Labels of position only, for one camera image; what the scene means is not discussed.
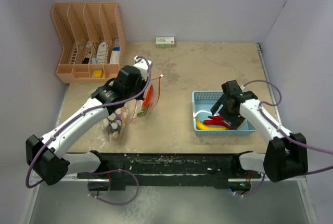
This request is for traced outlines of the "polka dot zip bag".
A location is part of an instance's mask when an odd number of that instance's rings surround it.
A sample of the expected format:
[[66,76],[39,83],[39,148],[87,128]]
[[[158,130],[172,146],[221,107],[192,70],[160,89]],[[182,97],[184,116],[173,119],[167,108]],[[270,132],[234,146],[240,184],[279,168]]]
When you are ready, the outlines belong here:
[[[99,100],[102,104],[111,104],[124,100],[124,98],[114,92],[111,86],[100,86],[92,94],[91,98]],[[126,127],[129,110],[125,104],[106,106],[108,115],[102,121],[101,128],[107,141],[117,141]]]

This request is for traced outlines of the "yellow pepper piece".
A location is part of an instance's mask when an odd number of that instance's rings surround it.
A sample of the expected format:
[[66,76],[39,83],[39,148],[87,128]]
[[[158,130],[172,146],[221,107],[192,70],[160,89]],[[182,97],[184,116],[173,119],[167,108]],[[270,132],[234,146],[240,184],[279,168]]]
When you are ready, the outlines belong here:
[[203,121],[200,121],[197,117],[196,117],[196,128],[198,130],[207,130],[207,131],[224,131],[224,130],[228,130],[226,127],[223,126],[214,126],[214,125],[204,125],[202,123]]

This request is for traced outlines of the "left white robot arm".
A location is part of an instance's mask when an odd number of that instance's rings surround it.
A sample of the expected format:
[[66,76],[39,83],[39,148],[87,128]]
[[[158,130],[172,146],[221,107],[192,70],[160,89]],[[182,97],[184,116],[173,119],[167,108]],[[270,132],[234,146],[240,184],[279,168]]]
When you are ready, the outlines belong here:
[[47,185],[54,185],[70,173],[87,172],[95,178],[108,174],[107,163],[97,151],[67,156],[68,149],[90,128],[108,118],[131,100],[143,100],[151,79],[152,63],[140,60],[124,66],[116,78],[98,87],[70,118],[40,138],[31,135],[25,142],[29,169],[25,185],[31,189],[30,174],[35,171]]

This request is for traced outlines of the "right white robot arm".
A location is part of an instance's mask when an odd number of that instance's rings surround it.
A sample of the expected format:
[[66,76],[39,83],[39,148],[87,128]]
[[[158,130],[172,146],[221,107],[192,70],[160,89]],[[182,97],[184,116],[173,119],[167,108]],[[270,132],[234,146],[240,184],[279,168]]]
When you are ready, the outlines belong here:
[[283,127],[263,107],[252,91],[244,91],[237,81],[221,85],[223,94],[211,108],[229,123],[233,130],[244,121],[251,123],[267,142],[264,154],[245,152],[231,166],[232,174],[243,178],[249,171],[265,174],[272,182],[279,182],[308,172],[306,138]]

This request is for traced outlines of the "red chili pepper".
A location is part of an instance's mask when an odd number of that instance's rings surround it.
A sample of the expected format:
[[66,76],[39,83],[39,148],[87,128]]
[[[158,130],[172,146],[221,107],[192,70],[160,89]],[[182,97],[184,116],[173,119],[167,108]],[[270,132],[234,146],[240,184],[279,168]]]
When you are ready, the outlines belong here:
[[146,97],[145,97],[145,99],[144,99],[144,101],[142,103],[142,107],[148,107],[148,108],[150,107],[150,105],[151,105],[151,103],[153,101],[154,92],[155,92],[154,87],[151,84],[149,86],[149,89],[148,89],[147,93],[146,93]]
[[222,116],[209,116],[208,119],[204,120],[202,122],[204,125],[214,125],[214,126],[223,126],[226,127],[229,130],[232,130],[233,128],[230,126],[228,122],[225,121],[225,119]]

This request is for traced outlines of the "red zipper clear bag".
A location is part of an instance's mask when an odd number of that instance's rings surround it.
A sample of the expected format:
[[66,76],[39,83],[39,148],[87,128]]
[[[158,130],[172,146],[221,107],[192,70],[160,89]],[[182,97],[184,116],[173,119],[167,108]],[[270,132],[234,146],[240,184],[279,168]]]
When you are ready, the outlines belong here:
[[135,102],[134,112],[130,122],[137,118],[146,117],[157,105],[161,93],[161,80],[163,74],[150,80],[149,86],[144,93],[144,99]]

